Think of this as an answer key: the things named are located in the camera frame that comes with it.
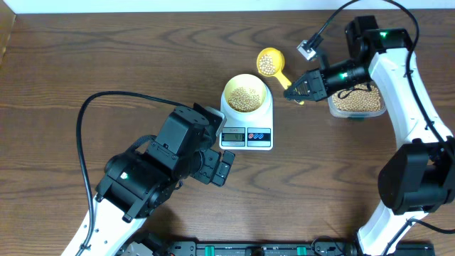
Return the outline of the orange plastic measuring scoop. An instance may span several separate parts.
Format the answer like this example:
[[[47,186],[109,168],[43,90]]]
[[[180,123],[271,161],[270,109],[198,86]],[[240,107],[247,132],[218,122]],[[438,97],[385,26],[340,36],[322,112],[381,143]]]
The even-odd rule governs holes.
[[[274,65],[277,68],[276,73],[273,75],[265,75],[259,71],[259,59],[264,54],[268,54],[268,55],[272,56],[272,58],[273,58]],[[265,48],[265,49],[261,50],[259,55],[257,56],[256,66],[257,66],[258,72],[261,75],[263,75],[265,77],[276,78],[284,89],[287,89],[291,85],[291,81],[282,72],[284,69],[284,66],[285,66],[284,55],[282,54],[281,51],[277,50],[276,48]]]

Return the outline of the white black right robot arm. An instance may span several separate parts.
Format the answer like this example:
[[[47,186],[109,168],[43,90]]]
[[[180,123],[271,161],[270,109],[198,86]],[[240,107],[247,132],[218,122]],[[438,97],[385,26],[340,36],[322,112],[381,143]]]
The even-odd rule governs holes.
[[[442,122],[418,71],[416,39],[403,28],[381,29],[358,16],[345,29],[349,59],[304,73],[288,100],[324,100],[361,83],[379,89],[397,150],[378,176],[380,203],[356,233],[358,255],[390,255],[414,225],[454,200],[454,135]]]

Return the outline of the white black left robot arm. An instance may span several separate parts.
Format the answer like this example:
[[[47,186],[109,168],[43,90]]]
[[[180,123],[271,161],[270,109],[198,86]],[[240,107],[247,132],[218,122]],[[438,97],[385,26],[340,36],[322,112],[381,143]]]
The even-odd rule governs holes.
[[[140,137],[113,156],[87,213],[64,255],[116,255],[146,219],[189,176],[223,186],[235,155],[212,149],[226,123],[212,107],[179,106],[158,135]]]

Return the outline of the soybeans in orange scoop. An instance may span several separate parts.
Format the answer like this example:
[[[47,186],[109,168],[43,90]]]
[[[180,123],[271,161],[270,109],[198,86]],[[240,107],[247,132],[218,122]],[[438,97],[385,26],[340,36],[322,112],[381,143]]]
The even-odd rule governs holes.
[[[265,75],[273,75],[276,73],[276,66],[274,65],[272,56],[264,54],[259,59],[259,71]]]

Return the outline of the white digital kitchen scale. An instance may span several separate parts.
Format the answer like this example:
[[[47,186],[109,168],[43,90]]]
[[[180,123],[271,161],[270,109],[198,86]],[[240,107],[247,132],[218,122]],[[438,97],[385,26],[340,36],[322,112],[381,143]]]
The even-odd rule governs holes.
[[[273,98],[267,86],[266,91],[263,105],[249,113],[230,108],[222,94],[220,110],[227,117],[219,141],[222,149],[268,151],[273,148]]]

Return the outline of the pale yellow plastic bowl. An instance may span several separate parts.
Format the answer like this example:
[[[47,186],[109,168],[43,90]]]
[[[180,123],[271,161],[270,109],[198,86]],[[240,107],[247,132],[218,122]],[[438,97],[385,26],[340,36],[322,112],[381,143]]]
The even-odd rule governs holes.
[[[224,93],[223,99],[227,102],[227,105],[230,108],[231,108],[231,106],[228,104],[228,98],[230,97],[231,92],[239,87],[255,89],[260,94],[261,100],[262,100],[261,105],[259,107],[261,107],[263,105],[265,98],[267,96],[266,85],[258,77],[254,76],[254,75],[240,74],[240,75],[236,75],[235,77],[231,78],[227,82],[227,84],[223,90],[223,93]]]

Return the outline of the soybeans in yellow bowl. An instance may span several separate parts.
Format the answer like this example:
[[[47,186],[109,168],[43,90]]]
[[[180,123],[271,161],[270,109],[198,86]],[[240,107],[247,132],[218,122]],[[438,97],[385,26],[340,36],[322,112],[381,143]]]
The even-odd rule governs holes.
[[[238,112],[253,112],[259,108],[262,100],[255,89],[239,87],[231,92],[227,102]]]

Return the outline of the pile of soybeans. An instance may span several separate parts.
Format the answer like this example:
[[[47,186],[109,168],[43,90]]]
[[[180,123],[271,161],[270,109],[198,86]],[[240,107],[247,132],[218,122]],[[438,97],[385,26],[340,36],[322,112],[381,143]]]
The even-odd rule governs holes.
[[[381,99],[379,89],[370,83],[340,90],[332,97],[335,107],[347,112],[377,112],[382,109]]]

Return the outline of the clear plastic soybean container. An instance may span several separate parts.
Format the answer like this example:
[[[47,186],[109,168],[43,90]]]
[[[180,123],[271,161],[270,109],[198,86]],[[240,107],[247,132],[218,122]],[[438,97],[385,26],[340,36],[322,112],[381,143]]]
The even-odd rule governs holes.
[[[376,84],[374,82],[367,82],[367,83],[370,83],[371,85],[375,85],[376,86]],[[334,103],[333,103],[333,100],[332,100],[333,96],[334,95],[332,95],[332,96],[330,96],[328,98],[328,106],[329,106],[330,113],[334,117],[339,117],[339,118],[369,118],[369,117],[380,116],[380,115],[384,114],[385,111],[386,111],[386,106],[385,106],[384,100],[382,98],[382,95],[381,95],[381,98],[382,98],[381,99],[382,109],[377,111],[377,112],[347,112],[347,111],[338,110],[335,107]]]

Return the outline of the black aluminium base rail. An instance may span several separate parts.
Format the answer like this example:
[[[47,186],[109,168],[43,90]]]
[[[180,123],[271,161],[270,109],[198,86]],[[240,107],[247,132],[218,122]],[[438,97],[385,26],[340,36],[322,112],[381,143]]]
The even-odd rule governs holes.
[[[300,243],[232,243],[162,240],[153,233],[135,235],[117,251],[121,256],[361,256],[353,242],[335,241],[329,237]]]

